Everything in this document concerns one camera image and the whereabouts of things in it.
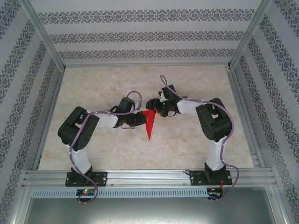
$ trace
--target red triangular object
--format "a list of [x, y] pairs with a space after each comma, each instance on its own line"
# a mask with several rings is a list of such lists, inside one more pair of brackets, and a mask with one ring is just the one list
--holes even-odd
[[155, 111], [143, 111], [143, 114], [147, 117], [147, 122], [145, 124], [146, 132], [148, 133], [148, 137], [150, 140], [151, 131], [153, 129], [154, 120], [155, 120]]

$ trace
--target marble floor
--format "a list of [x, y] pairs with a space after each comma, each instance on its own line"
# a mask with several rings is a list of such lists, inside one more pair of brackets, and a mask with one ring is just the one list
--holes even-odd
[[[67, 68], [43, 150], [39, 169], [69, 170], [71, 162], [57, 131], [76, 106], [106, 111], [132, 90], [146, 102], [158, 97], [163, 88], [159, 75], [183, 96], [211, 100], [220, 98], [235, 120], [235, 132], [228, 141], [225, 161], [240, 168], [253, 163], [224, 66], [149, 66]], [[130, 96], [137, 101], [138, 95]], [[208, 156], [205, 138], [197, 117], [178, 114], [156, 116], [149, 141], [145, 126], [134, 130], [96, 129], [88, 144], [94, 169], [185, 169], [203, 168]]]

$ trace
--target black servo bracket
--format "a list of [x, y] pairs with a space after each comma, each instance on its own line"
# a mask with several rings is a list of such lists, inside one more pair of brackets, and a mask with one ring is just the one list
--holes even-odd
[[[219, 98], [214, 98], [210, 100], [210, 102], [224, 107]], [[232, 123], [229, 120], [228, 115], [222, 109], [211, 104], [203, 104], [195, 109], [200, 121], [201, 129], [209, 140], [218, 142], [224, 136], [229, 135], [232, 130]]]
[[[108, 172], [97, 172], [93, 171], [91, 167], [85, 173], [90, 179], [92, 179], [98, 187], [105, 187], [107, 183]], [[93, 187], [94, 185], [79, 173], [77, 173], [73, 168], [71, 168], [71, 172], [68, 172], [65, 180], [66, 187]]]
[[[87, 115], [87, 110], [80, 106], [77, 106], [73, 110], [73, 112], [69, 115], [69, 117], [64, 121], [64, 123], [58, 130], [58, 136], [61, 138], [62, 143], [69, 146], [72, 144], [80, 129], [76, 124], [81, 125]], [[91, 115], [86, 121], [81, 134], [79, 135], [75, 145], [73, 146], [73, 150], [75, 152], [85, 148], [85, 146], [89, 143], [89, 140], [93, 135], [93, 131], [96, 128], [98, 121], [99, 118], [95, 115]]]
[[212, 185], [220, 185], [221, 180], [223, 181], [223, 185], [232, 185], [232, 178], [230, 175], [230, 171], [225, 170], [222, 175], [214, 178], [212, 180], [208, 180], [204, 170], [186, 170], [185, 173], [190, 176], [190, 184], [191, 186], [212, 186]]

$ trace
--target aluminum frame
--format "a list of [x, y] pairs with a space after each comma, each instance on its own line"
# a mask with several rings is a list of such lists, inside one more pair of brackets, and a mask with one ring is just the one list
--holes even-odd
[[256, 30], [259, 22], [262, 20], [262, 17], [267, 11], [271, 2], [272, 2], [271, 0], [261, 0], [261, 3], [256, 10], [256, 13], [254, 13], [253, 18], [250, 21], [250, 24], [248, 25], [242, 39], [240, 40], [240, 43], [238, 44], [232, 56], [232, 59], [229, 62], [231, 69], [234, 68], [238, 63], [240, 57], [242, 56], [243, 51], [245, 50], [248, 42], [250, 41], [254, 31]]
[[[236, 170], [229, 169], [235, 181]], [[84, 189], [84, 187], [66, 187], [68, 171], [27, 171], [21, 186], [17, 205], [11, 224], [23, 224], [35, 189]], [[108, 170], [107, 186], [101, 189], [195, 189], [219, 186], [191, 186], [190, 177], [183, 169], [173, 170]], [[284, 204], [271, 168], [241, 168], [237, 188], [265, 187], [272, 213], [277, 224], [288, 224]]]
[[45, 26], [43, 25], [41, 19], [39, 18], [37, 12], [35, 11], [32, 3], [30, 0], [20, 0], [20, 4], [22, 8], [25, 10], [27, 16], [30, 18], [30, 21], [34, 25], [35, 29], [37, 30], [40, 38], [44, 42], [47, 47], [47, 50], [51, 54], [53, 60], [55, 61], [56, 65], [59, 67], [60, 71], [64, 71], [65, 64], [59, 55], [58, 50], [56, 49], [53, 41], [51, 40], [50, 35], [48, 34]]

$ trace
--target purple cable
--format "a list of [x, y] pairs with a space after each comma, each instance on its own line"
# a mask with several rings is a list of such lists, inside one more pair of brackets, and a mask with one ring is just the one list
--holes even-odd
[[178, 97], [180, 97], [181, 99], [185, 99], [185, 100], [188, 100], [188, 101], [192, 101], [192, 102], [198, 102], [198, 103], [204, 103], [204, 104], [211, 104], [211, 105], [214, 105], [220, 109], [222, 109], [229, 117], [229, 120], [230, 122], [232, 123], [232, 130], [231, 132], [229, 133], [229, 135], [225, 138], [225, 140], [223, 141], [222, 145], [221, 145], [221, 150], [220, 150], [220, 160], [221, 162], [227, 166], [227, 167], [232, 167], [232, 168], [235, 168], [237, 170], [237, 177], [235, 179], [235, 182], [233, 183], [233, 185], [231, 186], [231, 188], [228, 190], [228, 192], [223, 196], [221, 197], [220, 199], [218, 199], [218, 201], [221, 201], [222, 199], [224, 199], [231, 191], [232, 189], [234, 188], [234, 186], [237, 184], [237, 181], [239, 179], [239, 176], [240, 176], [240, 170], [238, 167], [234, 166], [234, 165], [230, 165], [230, 164], [227, 164], [224, 160], [223, 160], [223, 149], [224, 149], [224, 144], [225, 142], [232, 136], [233, 132], [234, 132], [234, 129], [235, 129], [235, 123], [234, 123], [234, 120], [233, 120], [233, 117], [232, 115], [227, 111], [227, 109], [225, 109], [223, 106], [219, 105], [219, 104], [216, 104], [214, 102], [210, 102], [210, 101], [205, 101], [205, 100], [197, 100], [197, 99], [191, 99], [191, 98], [186, 98], [186, 97], [183, 97], [181, 95], [179, 95], [177, 92], [175, 92], [173, 89], [171, 89], [168, 85], [167, 85], [167, 80], [165, 78], [164, 75], [160, 75], [160, 79], [162, 81], [162, 83], [175, 95], [177, 95]]
[[[71, 146], [70, 146], [70, 160], [71, 160], [71, 163], [72, 163], [73, 167], [76, 169], [76, 171], [77, 171], [81, 176], [83, 176], [85, 179], [89, 180], [89, 181], [94, 185], [95, 190], [96, 190], [96, 193], [95, 193], [94, 197], [91, 198], [89, 201], [84, 202], [84, 204], [90, 203], [90, 202], [92, 202], [93, 200], [96, 199], [96, 197], [98, 196], [98, 193], [99, 193], [99, 188], [98, 188], [97, 184], [96, 184], [92, 179], [90, 179], [88, 176], [86, 176], [85, 174], [83, 174], [83, 173], [79, 170], [79, 168], [76, 166], [76, 164], [75, 164], [75, 162], [74, 162], [74, 160], [73, 160], [73, 158], [72, 158], [72, 156], [71, 156], [71, 154], [72, 154], [72, 149], [73, 149], [73, 147], [74, 147], [76, 141], [78, 140], [78, 138], [79, 138], [79, 136], [80, 136], [80, 134], [81, 134], [81, 132], [82, 132], [82, 129], [83, 129], [83, 127], [85, 126], [85, 124], [86, 124], [88, 118], [89, 118], [91, 115], [96, 114], [96, 113], [99, 113], [99, 114], [112, 114], [112, 115], [127, 115], [127, 114], [131, 114], [131, 113], [134, 113], [135, 111], [139, 110], [139, 109], [141, 108], [141, 105], [142, 105], [142, 96], [141, 96], [140, 92], [138, 92], [138, 91], [131, 91], [131, 92], [129, 92], [129, 93], [127, 94], [127, 97], [129, 97], [129, 95], [130, 95], [131, 93], [133, 93], [133, 92], [137, 93], [137, 94], [139, 95], [139, 97], [140, 97], [140, 101], [139, 101], [137, 107], [136, 107], [134, 110], [132, 110], [132, 111], [130, 111], [130, 112], [127, 112], [127, 113], [113, 113], [113, 112], [105, 112], [105, 111], [93, 111], [93, 112], [90, 112], [90, 113], [86, 116], [86, 118], [84, 119], [84, 121], [83, 121], [83, 123], [82, 123], [82, 125], [81, 125], [81, 127], [80, 127], [80, 129], [79, 129], [79, 131], [78, 131], [78, 133], [77, 133], [77, 135], [76, 135], [76, 137], [74, 138], [74, 140], [73, 140], [73, 142], [72, 142], [72, 144], [71, 144]], [[80, 197], [81, 197], [81, 196], [82, 196], [82, 195], [79, 195], [79, 197], [78, 197], [78, 201], [79, 201], [79, 203], [82, 203], [82, 201], [80, 201]]]

